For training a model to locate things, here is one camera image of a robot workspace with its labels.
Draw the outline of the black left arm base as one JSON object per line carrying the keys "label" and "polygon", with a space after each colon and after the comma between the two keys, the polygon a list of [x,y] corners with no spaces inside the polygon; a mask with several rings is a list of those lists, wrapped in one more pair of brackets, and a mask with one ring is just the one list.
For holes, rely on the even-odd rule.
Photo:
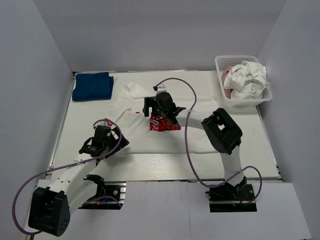
{"label": "black left arm base", "polygon": [[125,182],[105,182],[99,193],[89,198],[81,210],[120,210],[126,195]]}

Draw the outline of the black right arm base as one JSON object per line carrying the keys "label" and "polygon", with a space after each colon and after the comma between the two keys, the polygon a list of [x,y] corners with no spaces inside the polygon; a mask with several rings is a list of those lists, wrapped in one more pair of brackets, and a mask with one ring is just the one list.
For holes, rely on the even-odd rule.
{"label": "black right arm base", "polygon": [[205,192],[209,199],[209,210],[211,213],[253,213],[257,212],[255,201],[249,203],[254,197],[254,189],[247,184],[244,189],[234,197],[221,186],[210,188]]}

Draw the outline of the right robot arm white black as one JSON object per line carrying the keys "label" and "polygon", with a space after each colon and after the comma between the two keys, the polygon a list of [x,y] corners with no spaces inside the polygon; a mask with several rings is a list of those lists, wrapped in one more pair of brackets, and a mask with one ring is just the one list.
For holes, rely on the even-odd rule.
{"label": "right robot arm white black", "polygon": [[[227,111],[218,108],[213,112],[195,111],[191,108],[176,106],[171,95],[162,91],[152,97],[144,98],[142,112],[149,116],[149,109],[176,127],[184,127],[185,150],[191,170],[196,179],[207,188],[220,188],[237,196],[247,184],[240,160],[240,144],[243,135],[240,127],[235,123]],[[195,128],[205,132],[206,139],[219,152],[223,169],[224,181],[216,185],[205,184],[197,174],[189,151],[188,128]]]}

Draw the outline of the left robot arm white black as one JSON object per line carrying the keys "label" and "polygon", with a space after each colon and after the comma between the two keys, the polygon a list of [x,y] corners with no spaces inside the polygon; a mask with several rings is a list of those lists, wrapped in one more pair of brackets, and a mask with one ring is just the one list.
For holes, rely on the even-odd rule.
{"label": "left robot arm white black", "polygon": [[94,135],[83,143],[74,162],[51,184],[33,192],[28,226],[60,237],[78,208],[107,197],[104,178],[92,171],[128,144],[117,126],[94,126]]}

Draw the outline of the pink printed t shirt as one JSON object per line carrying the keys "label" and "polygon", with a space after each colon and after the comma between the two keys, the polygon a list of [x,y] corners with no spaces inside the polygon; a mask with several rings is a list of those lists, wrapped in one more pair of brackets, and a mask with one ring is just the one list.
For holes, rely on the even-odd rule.
{"label": "pink printed t shirt", "polygon": [[[226,80],[226,77],[228,75],[228,73],[230,72],[230,70],[233,68],[233,66],[227,66],[226,69],[223,71],[222,73],[222,77],[221,77],[221,81],[222,81],[222,86],[224,88],[224,83],[225,83],[225,80]],[[233,89],[223,89],[224,90],[224,93],[225,93],[225,96],[230,99],[231,98],[231,93],[233,91]]]}

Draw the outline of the white Coca-Cola t shirt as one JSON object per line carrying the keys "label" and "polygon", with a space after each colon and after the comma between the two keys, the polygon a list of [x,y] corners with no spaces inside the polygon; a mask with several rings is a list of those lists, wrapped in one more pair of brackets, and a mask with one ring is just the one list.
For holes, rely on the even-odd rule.
{"label": "white Coca-Cola t shirt", "polygon": [[[186,95],[179,96],[178,82],[169,84],[169,93],[174,102],[180,107],[191,107],[194,102],[193,94],[187,86],[181,86]],[[129,141],[128,153],[131,154],[184,154],[186,153],[184,127],[177,130],[160,130],[160,123],[145,117],[142,110],[144,98],[153,97],[154,93],[145,90],[137,83],[126,84],[118,94],[107,118],[115,122],[124,137]],[[197,103],[194,110],[213,112],[218,108],[216,97],[197,93]],[[206,133],[200,129],[189,127],[189,152],[194,154],[216,153]]]}

